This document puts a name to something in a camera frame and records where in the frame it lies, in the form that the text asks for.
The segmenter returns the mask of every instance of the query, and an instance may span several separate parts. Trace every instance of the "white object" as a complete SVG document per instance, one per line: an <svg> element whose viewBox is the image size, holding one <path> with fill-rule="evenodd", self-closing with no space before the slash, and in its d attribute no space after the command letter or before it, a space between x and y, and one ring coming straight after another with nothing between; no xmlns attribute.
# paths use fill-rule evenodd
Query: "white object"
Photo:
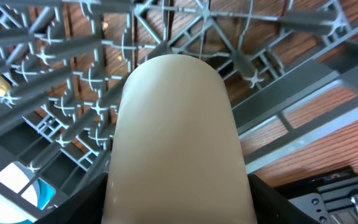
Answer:
<svg viewBox="0 0 358 224"><path fill-rule="evenodd" d="M132 72L108 181L104 224L257 223L226 87L193 57Z"/></svg>

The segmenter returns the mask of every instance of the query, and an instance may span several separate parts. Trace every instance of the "wooden surface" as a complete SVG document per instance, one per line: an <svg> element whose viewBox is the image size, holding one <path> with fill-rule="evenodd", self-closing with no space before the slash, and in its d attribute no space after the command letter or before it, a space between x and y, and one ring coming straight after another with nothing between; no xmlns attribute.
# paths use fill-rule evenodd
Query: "wooden surface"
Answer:
<svg viewBox="0 0 358 224"><path fill-rule="evenodd" d="M254 0L254 2L253 13L265 15L281 15L285 5L285 1L282 0ZM324 1L295 0L294 8L299 10L314 9L322 2ZM174 4L176 6L196 7L192 0L175 0ZM358 0L342 0L341 4L350 21L358 18ZM66 4L64 8L67 36L88 35L91 33L90 24L82 16L79 5ZM246 12L246 0L211 0L211 8L221 11ZM174 14L172 17L171 36L179 32L179 28L185 26L194 18L194 16L186 14ZM147 20L156 28L157 33L162 35L161 13L148 12ZM121 41L126 16L119 14L105 15L104 21L108 23L108 28L104 31L105 38ZM221 24L226 35L235 45L237 45L237 37L243 22L241 19L218 19L218 23ZM154 40L139 23L134 22L134 26L137 28L137 35L133 37L136 41L154 43ZM191 33L195 33L197 29L197 27L194 28ZM267 39L274 36L277 32L277 25L252 21L250 23L250 29L244 39L244 52L248 54L252 53L253 50L262 46ZM318 41L310 34L295 34L286 38L283 42L275 46L273 50L283 60L284 64L288 64L316 45L317 42ZM197 50L198 44L199 43L193 44L191 49ZM213 29L207 31L205 49L206 51L225 49L223 42ZM340 50L341 47L339 46L323 56L320 60L324 60ZM122 61L121 51L110 47L106 47L105 51L107 61L106 71L108 73L124 75L126 65ZM148 52L149 50L141 50L137 56L142 58ZM89 68L92 61L92 54L84 54L72 60L71 64L75 69L85 70ZM75 85L77 98L86 100L96 99L96 93L90 90L86 82L76 78ZM114 85L114 81L109 83L110 87L112 85ZM239 75L234 75L226 80L226 86L229 98L233 104L250 94L247 83L242 80ZM53 88L50 93L55 96L62 96L65 88L66 85L62 84ZM313 104L307 105L302 110L291 114L290 119L294 126L300 126L354 96L354 94L346 90L333 90L327 93L327 95L327 98L314 100ZM87 109L88 108L80 109L80 113L83 113L84 110ZM243 152L249 153L256 150L260 146L273 141L283 134L285 134L285 129L282 125L278 122L272 123L270 126L248 136L247 139L243 139L241 141ZM76 144L78 147L81 147L81 144L78 142L76 142ZM358 172L358 122L338 130L283 159L275 161L273 164L258 170L256 174L270 185L280 185L347 165L352 165Z"/></svg>

